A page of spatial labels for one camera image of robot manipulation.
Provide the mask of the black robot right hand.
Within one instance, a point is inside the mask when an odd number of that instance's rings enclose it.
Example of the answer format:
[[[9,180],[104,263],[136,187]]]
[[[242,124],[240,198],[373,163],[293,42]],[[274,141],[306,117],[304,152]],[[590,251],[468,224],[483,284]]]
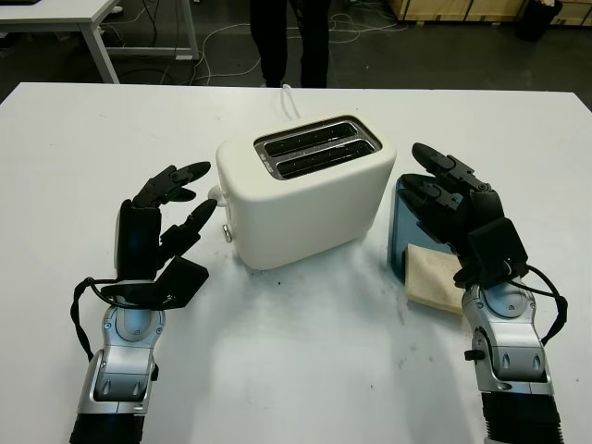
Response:
[[[461,270],[454,285],[465,290],[479,284],[489,288],[513,277],[512,264],[504,259],[491,263],[479,259],[470,234],[504,217],[501,200],[491,186],[474,175],[459,159],[416,142],[413,158],[426,175],[404,174],[399,196],[417,218],[418,227],[433,241],[447,244],[457,256]]]

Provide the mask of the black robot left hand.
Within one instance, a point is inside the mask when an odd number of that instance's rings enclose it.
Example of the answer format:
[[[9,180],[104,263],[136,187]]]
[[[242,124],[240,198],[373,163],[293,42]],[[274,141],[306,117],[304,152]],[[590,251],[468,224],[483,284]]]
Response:
[[[185,221],[162,231],[161,207],[185,203],[196,197],[186,186],[209,172],[211,164],[197,162],[168,166],[149,178],[141,190],[125,200],[118,211],[115,268],[120,280],[148,280],[167,261],[182,256],[201,238],[200,232],[217,206],[217,200],[200,203]]]

